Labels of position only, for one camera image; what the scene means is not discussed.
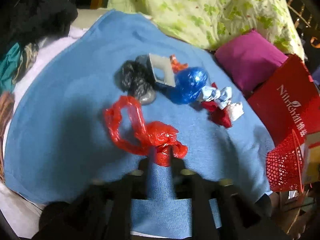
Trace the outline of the red plastic bag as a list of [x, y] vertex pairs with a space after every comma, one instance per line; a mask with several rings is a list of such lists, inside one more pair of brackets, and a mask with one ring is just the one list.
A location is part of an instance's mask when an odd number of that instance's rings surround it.
[[[120, 135], [122, 109], [127, 109], [134, 137], [138, 144], [133, 144]], [[140, 102], [132, 96], [121, 96], [110, 108], [103, 111], [104, 122], [110, 139], [121, 150], [135, 155], [147, 156], [155, 148], [155, 163], [168, 167], [170, 154], [183, 159], [188, 153], [188, 147], [177, 139], [178, 130], [160, 121], [146, 123]]]

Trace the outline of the blue plastic bag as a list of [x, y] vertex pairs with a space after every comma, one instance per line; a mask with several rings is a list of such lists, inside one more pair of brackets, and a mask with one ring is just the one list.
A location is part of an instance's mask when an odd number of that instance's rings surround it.
[[197, 100], [208, 79], [204, 68], [188, 67], [174, 75], [175, 87], [164, 86], [161, 92], [175, 104], [190, 104]]

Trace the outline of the red mesh trash basket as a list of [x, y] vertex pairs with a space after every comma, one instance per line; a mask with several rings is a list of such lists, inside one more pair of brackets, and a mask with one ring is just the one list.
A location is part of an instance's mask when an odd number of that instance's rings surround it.
[[289, 135], [266, 157], [266, 176], [271, 191], [303, 192], [303, 155], [295, 131]]

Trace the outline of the red white crumpled bag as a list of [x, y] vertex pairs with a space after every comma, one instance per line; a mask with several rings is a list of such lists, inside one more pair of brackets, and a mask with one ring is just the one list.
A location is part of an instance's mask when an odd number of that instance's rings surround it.
[[[210, 87], [217, 88], [215, 83], [212, 83]], [[244, 108], [242, 102], [231, 102], [224, 108], [219, 109], [217, 104], [213, 101], [211, 102], [201, 102], [200, 95], [198, 101], [201, 103], [201, 106], [209, 112], [210, 120], [224, 128], [231, 128], [233, 122], [238, 120], [244, 114]]]

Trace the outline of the blue white crumpled wrapper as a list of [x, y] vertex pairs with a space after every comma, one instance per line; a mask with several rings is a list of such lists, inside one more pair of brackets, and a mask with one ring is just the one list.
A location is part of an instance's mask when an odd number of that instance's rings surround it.
[[225, 87], [221, 90], [215, 87], [204, 86], [201, 88], [200, 101], [201, 102], [215, 102], [219, 109], [224, 109], [232, 98], [232, 88]]

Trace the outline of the blue bed blanket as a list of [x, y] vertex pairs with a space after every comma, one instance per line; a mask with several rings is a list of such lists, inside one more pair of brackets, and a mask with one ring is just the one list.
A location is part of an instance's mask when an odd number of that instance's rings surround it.
[[69, 201], [94, 180], [115, 181], [136, 169], [140, 156], [114, 145], [103, 110], [122, 94], [115, 80], [122, 64], [148, 54], [173, 54], [205, 69], [218, 87], [232, 87], [244, 114], [226, 129], [211, 122], [205, 109], [174, 104], [158, 93], [142, 108], [145, 121], [176, 128], [188, 147], [186, 166], [203, 178], [231, 179], [253, 202], [268, 193], [265, 158], [273, 140], [212, 54], [166, 36], [140, 14], [115, 10], [48, 63], [24, 94], [5, 147], [7, 187], [37, 204]]

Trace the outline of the black grey plastic bag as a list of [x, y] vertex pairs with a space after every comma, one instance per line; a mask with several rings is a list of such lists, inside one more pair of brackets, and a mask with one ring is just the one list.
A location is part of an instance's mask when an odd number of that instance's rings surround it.
[[137, 99], [141, 105], [149, 105], [156, 99], [155, 79], [148, 55], [125, 61], [116, 71], [114, 80], [118, 88]]

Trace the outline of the orange wrapper scrap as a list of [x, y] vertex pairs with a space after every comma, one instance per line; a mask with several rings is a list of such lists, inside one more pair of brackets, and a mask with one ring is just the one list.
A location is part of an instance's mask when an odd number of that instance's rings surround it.
[[177, 74], [178, 72], [188, 68], [188, 64], [181, 64], [180, 62], [178, 62], [175, 55], [170, 56], [170, 63], [174, 74]]

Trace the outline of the red paper shopping bag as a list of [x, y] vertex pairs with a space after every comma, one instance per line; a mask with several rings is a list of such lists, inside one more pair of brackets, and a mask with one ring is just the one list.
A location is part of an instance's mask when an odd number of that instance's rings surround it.
[[290, 55], [248, 99], [277, 146], [292, 131], [300, 144], [319, 132], [319, 92], [297, 55]]

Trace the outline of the magenta pillow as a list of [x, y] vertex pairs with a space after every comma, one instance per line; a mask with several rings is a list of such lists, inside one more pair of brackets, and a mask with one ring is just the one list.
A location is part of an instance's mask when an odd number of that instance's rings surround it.
[[251, 96], [287, 60], [255, 29], [222, 45], [215, 57], [245, 97]]

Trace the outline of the green floral quilt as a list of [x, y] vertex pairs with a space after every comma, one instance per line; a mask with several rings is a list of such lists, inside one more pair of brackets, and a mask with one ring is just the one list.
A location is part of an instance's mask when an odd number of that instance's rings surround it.
[[148, 15], [166, 35], [206, 50], [255, 29], [285, 54], [305, 55], [286, 0], [108, 0], [107, 7]]

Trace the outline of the teal cloth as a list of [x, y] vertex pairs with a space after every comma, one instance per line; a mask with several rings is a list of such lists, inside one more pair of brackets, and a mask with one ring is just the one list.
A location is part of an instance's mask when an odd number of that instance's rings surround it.
[[12, 92], [18, 74], [18, 68], [22, 59], [22, 47], [19, 43], [15, 43], [9, 51], [1, 59], [1, 94], [4, 92]]

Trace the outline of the dark clothes pile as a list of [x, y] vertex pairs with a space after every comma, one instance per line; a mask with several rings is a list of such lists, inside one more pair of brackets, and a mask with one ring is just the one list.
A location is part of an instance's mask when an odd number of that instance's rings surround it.
[[1, 54], [15, 43], [66, 36], [77, 16], [73, 0], [1, 0]]

